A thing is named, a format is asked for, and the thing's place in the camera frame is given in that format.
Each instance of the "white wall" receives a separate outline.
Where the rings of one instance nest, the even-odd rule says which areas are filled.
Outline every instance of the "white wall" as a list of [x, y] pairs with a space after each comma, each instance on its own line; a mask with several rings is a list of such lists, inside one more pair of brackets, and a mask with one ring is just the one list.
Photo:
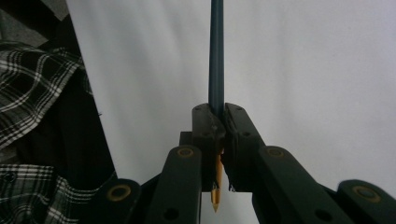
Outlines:
[[[144, 183], [207, 102], [210, 1], [67, 3], [117, 172]], [[396, 197], [394, 1], [229, 0], [224, 15], [226, 102], [319, 183]], [[202, 209], [202, 223], [257, 223], [250, 195]]]

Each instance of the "dark blue pencil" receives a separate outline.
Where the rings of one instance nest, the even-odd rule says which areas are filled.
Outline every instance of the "dark blue pencil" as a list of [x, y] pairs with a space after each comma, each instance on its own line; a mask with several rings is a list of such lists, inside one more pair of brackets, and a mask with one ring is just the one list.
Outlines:
[[209, 105], [222, 119], [224, 111], [224, 31], [223, 1], [212, 0], [209, 55]]

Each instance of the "pencil tip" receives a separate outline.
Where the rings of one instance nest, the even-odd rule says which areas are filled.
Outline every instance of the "pencil tip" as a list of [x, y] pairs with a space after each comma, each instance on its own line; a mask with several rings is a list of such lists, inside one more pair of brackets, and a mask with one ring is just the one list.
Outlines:
[[219, 204], [218, 203], [213, 203], [213, 209], [215, 210], [215, 213], [218, 212]]

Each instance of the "plaid fabric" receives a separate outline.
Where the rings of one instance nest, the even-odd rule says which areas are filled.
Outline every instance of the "plaid fabric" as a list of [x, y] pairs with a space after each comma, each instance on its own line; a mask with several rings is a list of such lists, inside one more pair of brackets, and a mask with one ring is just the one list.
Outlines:
[[[0, 41], [0, 224], [78, 223], [99, 190], [74, 189], [50, 166], [10, 164], [15, 148], [7, 147], [38, 125], [83, 69], [81, 58], [66, 49]], [[91, 92], [88, 79], [83, 82]]]
[[0, 42], [0, 149], [37, 126], [80, 67], [64, 56]]
[[0, 165], [0, 223], [78, 223], [99, 189], [71, 188], [49, 166]]

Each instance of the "black plastic part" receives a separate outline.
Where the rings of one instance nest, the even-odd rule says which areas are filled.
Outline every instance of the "black plastic part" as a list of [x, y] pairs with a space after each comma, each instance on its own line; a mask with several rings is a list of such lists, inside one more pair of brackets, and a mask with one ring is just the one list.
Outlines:
[[225, 129], [208, 104], [192, 110], [192, 144], [202, 152], [202, 191], [210, 191], [216, 181], [216, 157], [223, 149]]
[[136, 207], [134, 208], [134, 211], [128, 223], [144, 223], [147, 213], [149, 211], [149, 207], [151, 205], [152, 196], [154, 195], [158, 181], [160, 180], [160, 176], [161, 175], [154, 176], [140, 187], [141, 194], [139, 197], [139, 201], [137, 201]]
[[256, 182], [254, 156], [265, 146], [246, 110], [239, 105], [225, 104], [227, 129], [221, 161], [235, 191], [251, 192]]
[[333, 201], [336, 200], [336, 192], [332, 189], [327, 188], [326, 186], [321, 185], [324, 191], [332, 198]]
[[282, 216], [276, 206], [274, 198], [266, 188], [255, 190], [251, 198], [254, 212], [260, 223], [281, 223]]
[[381, 188], [361, 180], [341, 182], [336, 201], [356, 223], [396, 223], [396, 201]]
[[192, 145], [192, 132], [181, 132], [178, 144], [182, 145]]
[[[268, 205], [277, 207], [279, 223], [353, 223], [286, 149], [262, 147], [255, 158], [260, 185], [253, 195], [264, 204], [268, 199], [260, 197], [261, 190], [268, 191], [265, 195], [273, 199]], [[255, 211], [257, 217], [264, 217], [260, 207]]]
[[128, 223], [140, 192], [133, 180], [109, 181], [96, 192], [79, 224]]
[[199, 223], [201, 214], [201, 151], [192, 146], [172, 149], [152, 198], [146, 224]]

